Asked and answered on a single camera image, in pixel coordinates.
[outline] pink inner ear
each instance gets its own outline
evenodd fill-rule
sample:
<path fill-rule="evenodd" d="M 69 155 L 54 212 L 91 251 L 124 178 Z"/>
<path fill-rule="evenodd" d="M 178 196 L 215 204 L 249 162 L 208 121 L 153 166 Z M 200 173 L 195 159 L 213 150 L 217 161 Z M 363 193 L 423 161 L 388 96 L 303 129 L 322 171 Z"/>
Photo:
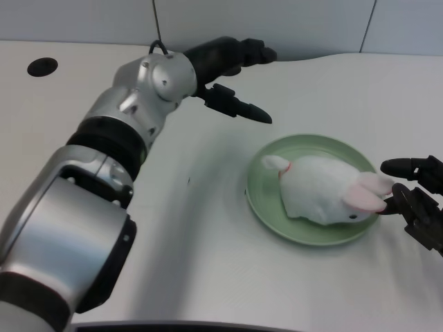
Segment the pink inner ear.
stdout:
<path fill-rule="evenodd" d="M 361 185 L 352 185 L 347 189 L 343 201 L 351 208 L 364 212 L 381 212 L 386 203 Z"/>
<path fill-rule="evenodd" d="M 372 172 L 361 173 L 358 182 L 376 195 L 390 194 L 394 185 L 394 181 L 390 178 Z"/>

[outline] black hole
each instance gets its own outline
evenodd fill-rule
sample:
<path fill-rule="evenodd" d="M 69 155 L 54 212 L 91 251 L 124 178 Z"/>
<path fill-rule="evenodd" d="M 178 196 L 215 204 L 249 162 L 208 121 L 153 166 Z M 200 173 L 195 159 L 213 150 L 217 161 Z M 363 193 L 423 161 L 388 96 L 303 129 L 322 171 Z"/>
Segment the black hole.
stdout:
<path fill-rule="evenodd" d="M 34 77 L 43 77 L 55 72 L 58 62 L 52 57 L 43 57 L 32 61 L 28 66 L 28 74 Z"/>

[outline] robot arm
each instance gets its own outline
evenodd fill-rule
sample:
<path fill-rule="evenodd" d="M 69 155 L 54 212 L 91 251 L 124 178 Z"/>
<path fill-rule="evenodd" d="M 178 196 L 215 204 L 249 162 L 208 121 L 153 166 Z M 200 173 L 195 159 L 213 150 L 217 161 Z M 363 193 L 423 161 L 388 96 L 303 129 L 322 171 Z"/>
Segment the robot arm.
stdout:
<path fill-rule="evenodd" d="M 136 236 L 133 183 L 166 116 L 195 96 L 229 116 L 271 123 L 235 92 L 205 84 L 276 53 L 222 37 L 184 54 L 149 54 L 117 71 L 77 131 L 14 206 L 0 233 L 2 331 L 61 332 L 105 302 Z"/>
<path fill-rule="evenodd" d="M 443 163 L 434 156 L 426 159 L 391 159 L 381 164 L 387 175 L 417 181 L 431 194 L 443 195 Z M 385 200 L 386 209 L 380 214 L 401 214 L 406 220 L 404 230 L 426 249 L 443 255 L 443 212 L 438 202 L 419 187 L 409 190 L 401 183 L 392 187 L 392 197 Z"/>

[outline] plate rim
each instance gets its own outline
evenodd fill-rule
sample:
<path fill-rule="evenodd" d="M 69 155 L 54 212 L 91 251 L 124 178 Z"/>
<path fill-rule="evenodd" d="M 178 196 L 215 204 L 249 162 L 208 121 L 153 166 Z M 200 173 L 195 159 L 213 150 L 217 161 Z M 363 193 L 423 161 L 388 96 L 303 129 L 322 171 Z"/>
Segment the plate rim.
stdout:
<path fill-rule="evenodd" d="M 365 228 L 362 232 L 355 234 L 353 237 L 348 237 L 347 239 L 344 240 L 340 240 L 340 241 L 333 241 L 333 242 L 327 242 L 327 243 L 310 243 L 310 242 L 306 242 L 303 240 L 295 240 L 292 239 L 291 237 L 283 234 L 281 231 L 277 230 L 276 228 L 274 228 L 272 225 L 268 224 L 263 217 L 260 215 L 260 213 L 258 213 L 258 211 L 255 209 L 254 204 L 252 203 L 251 197 L 249 196 L 249 186 L 248 186 L 248 181 L 249 181 L 249 174 L 251 173 L 251 168 L 253 166 L 253 161 L 255 159 L 256 156 L 260 155 L 260 152 L 263 151 L 264 149 L 266 149 L 269 145 L 272 145 L 275 142 L 278 142 L 279 140 L 284 140 L 285 138 L 290 138 L 290 137 L 296 137 L 296 136 L 317 136 L 317 137 L 321 137 L 321 138 L 326 138 L 328 140 L 335 140 L 336 142 L 339 142 L 347 147 L 349 147 L 350 149 L 356 151 L 357 153 L 361 154 L 361 156 L 368 162 L 368 164 L 371 166 L 372 171 L 377 172 L 376 168 L 374 167 L 374 165 L 366 158 L 366 156 L 364 154 L 362 154 L 359 150 L 355 149 L 353 146 L 343 142 L 342 140 L 337 140 L 335 138 L 332 138 L 330 136 L 326 136 L 326 135 L 318 135 L 316 133 L 297 133 L 295 135 L 287 135 L 287 136 L 283 136 L 280 138 L 277 138 L 271 142 L 269 142 L 268 144 L 266 144 L 265 146 L 263 146 L 260 150 L 257 151 L 256 154 L 254 154 L 254 156 L 252 157 L 252 160 L 250 161 L 249 165 L 248 165 L 248 170 L 247 170 L 247 174 L 248 176 L 246 177 L 246 197 L 248 199 L 249 202 L 249 206 L 252 208 L 252 210 L 254 211 L 254 214 L 256 215 L 256 217 L 268 228 L 270 228 L 273 232 L 277 233 L 278 235 L 280 235 L 281 237 L 284 237 L 285 239 L 288 239 L 292 242 L 296 242 L 296 243 L 300 243 L 306 246 L 317 246 L 317 247 L 325 247 L 325 246 L 335 246 L 335 245 L 339 245 L 339 244 L 343 244 L 343 243 L 347 243 L 347 242 L 351 242 L 355 239 L 358 239 L 359 237 L 363 236 L 371 227 L 373 227 L 380 219 L 380 216 L 377 215 L 376 219 L 367 227 Z"/>

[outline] bunny tail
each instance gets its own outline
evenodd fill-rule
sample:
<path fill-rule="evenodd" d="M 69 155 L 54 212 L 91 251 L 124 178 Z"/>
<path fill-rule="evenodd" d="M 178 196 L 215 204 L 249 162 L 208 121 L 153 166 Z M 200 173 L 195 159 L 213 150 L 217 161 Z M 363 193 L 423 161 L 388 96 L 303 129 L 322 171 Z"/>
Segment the bunny tail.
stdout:
<path fill-rule="evenodd" d="M 278 171 L 287 171 L 291 163 L 279 156 L 263 156 L 262 164 L 266 169 L 276 169 Z"/>

